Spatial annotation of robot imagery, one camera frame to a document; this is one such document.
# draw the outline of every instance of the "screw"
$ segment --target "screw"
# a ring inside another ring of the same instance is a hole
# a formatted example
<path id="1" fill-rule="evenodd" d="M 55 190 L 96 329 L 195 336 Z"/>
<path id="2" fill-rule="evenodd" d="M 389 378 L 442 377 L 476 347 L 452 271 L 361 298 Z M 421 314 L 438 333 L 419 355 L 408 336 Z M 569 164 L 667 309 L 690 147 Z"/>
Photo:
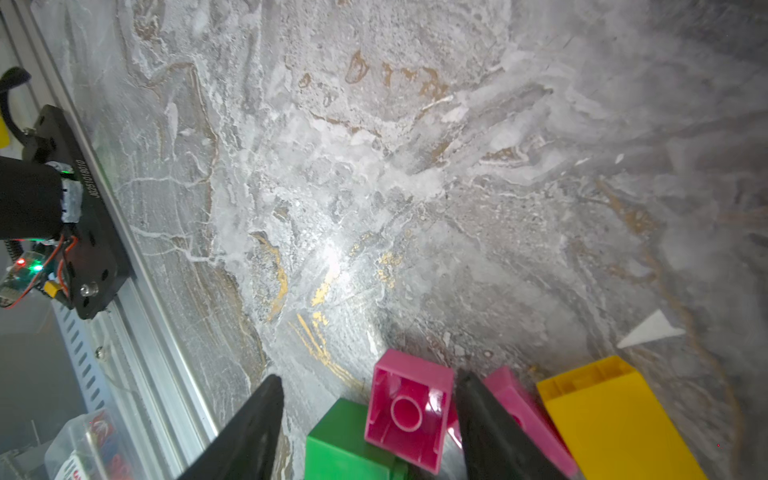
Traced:
<path id="1" fill-rule="evenodd" d="M 94 296 L 98 294 L 98 285 L 96 282 L 83 283 L 80 286 L 80 294 L 82 296 Z"/>

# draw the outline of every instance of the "red wire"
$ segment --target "red wire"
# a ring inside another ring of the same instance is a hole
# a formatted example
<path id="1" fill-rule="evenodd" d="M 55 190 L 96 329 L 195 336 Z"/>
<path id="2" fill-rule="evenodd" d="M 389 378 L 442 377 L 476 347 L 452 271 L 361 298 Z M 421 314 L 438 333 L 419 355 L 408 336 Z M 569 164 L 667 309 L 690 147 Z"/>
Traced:
<path id="1" fill-rule="evenodd" d="M 72 250 L 75 245 L 78 244 L 78 238 L 73 236 L 72 237 L 72 243 L 64 250 L 64 254 L 66 255 L 69 253 L 69 250 Z M 65 285 L 64 281 L 61 279 L 61 271 L 64 268 L 64 259 L 59 260 L 58 262 L 58 269 L 56 270 L 56 281 L 58 281 L 58 284 L 61 285 L 61 289 L 64 290 L 64 295 L 69 298 L 69 287 Z"/>
<path id="2" fill-rule="evenodd" d="M 53 250 L 53 253 L 51 253 L 51 256 L 50 256 L 50 257 L 48 257 L 48 259 L 45 261 L 45 263 L 43 263 L 43 270 L 40 270 L 40 271 L 39 271 L 39 272 L 38 272 L 38 273 L 37 273 L 37 274 L 36 274 L 36 275 L 35 275 L 35 276 L 32 278 L 32 281 L 31 281 L 31 282 L 29 282 L 29 285 L 27 286 L 27 289 L 26 289 L 26 290 L 24 290 L 24 293 L 22 293 L 22 296 L 20 296 L 19 298 L 17 298 L 17 299 L 16 299 L 16 301 L 15 301 L 14 303 L 12 303 L 11 305 L 7 306 L 6 308 L 13 308 L 13 307 L 15 307 L 15 306 L 16 306 L 16 304 L 17 304 L 17 303 L 19 303 L 19 302 L 21 301 L 21 299 L 22 299 L 22 298 L 24 298 L 24 297 L 26 296 L 26 294 L 27 294 L 27 293 L 29 293 L 29 290 L 32 290 L 32 287 L 33 287 L 33 286 L 35 286 L 35 284 L 38 282 L 38 277 L 40 276 L 40 273 L 42 273 L 42 272 L 44 272 L 44 271 L 45 271 L 45 267 L 48 265 L 48 262 L 50 262 L 51 260 L 53 260 L 53 257 L 55 257 L 55 256 L 56 256 L 56 253 L 58 253 L 59 249 L 61 249 L 61 245 L 62 245 L 63 243 L 64 243 L 64 235 L 61 235 L 61 239 L 59 239 L 59 241 L 58 241 L 58 245 L 57 245 L 57 246 L 56 246 L 56 248 Z"/>

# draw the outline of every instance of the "pink toy block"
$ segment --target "pink toy block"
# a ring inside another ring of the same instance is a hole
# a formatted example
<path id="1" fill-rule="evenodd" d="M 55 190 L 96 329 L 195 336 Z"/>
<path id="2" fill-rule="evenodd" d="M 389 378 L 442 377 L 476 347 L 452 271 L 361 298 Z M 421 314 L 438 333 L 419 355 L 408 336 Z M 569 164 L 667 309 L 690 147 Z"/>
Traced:
<path id="1" fill-rule="evenodd" d="M 578 465 L 565 447 L 558 431 L 544 416 L 509 367 L 499 367 L 483 380 L 483 383 L 554 466 L 569 478 L 576 475 Z M 454 405 L 449 409 L 448 434 L 459 447 L 462 446 L 462 434 L 459 431 L 458 415 Z"/>
<path id="2" fill-rule="evenodd" d="M 373 367 L 366 441 L 437 474 L 452 393 L 450 368 L 387 350 Z"/>

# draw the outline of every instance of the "slotted metal rail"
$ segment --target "slotted metal rail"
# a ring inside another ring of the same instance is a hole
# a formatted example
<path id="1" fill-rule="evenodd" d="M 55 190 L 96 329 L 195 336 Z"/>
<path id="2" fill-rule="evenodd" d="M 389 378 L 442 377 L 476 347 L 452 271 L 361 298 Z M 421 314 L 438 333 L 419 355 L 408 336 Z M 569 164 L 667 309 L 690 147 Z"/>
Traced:
<path id="1" fill-rule="evenodd" d="M 86 404 L 89 409 L 107 406 L 119 412 L 150 478 L 176 478 L 216 437 L 218 428 L 28 2 L 0 0 L 0 14 L 18 64 L 32 76 L 29 87 L 36 109 L 50 104 L 65 112 L 131 259 L 131 277 L 95 319 L 86 322 L 74 311 L 55 306 Z"/>

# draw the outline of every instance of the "yellow connector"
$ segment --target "yellow connector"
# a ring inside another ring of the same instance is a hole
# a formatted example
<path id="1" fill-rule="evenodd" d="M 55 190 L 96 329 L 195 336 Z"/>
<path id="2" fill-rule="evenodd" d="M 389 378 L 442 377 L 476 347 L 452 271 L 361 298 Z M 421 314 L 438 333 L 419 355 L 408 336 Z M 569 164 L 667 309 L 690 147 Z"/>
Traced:
<path id="1" fill-rule="evenodd" d="M 56 298 L 56 293 L 59 293 L 61 291 L 61 285 L 59 285 L 53 280 L 49 280 L 45 282 L 45 285 L 43 286 L 43 290 L 51 298 Z"/>
<path id="2" fill-rule="evenodd" d="M 2 118 L 0 118 L 0 148 L 5 148 L 11 144 L 11 138 L 8 136 L 8 128 L 5 127 Z"/>

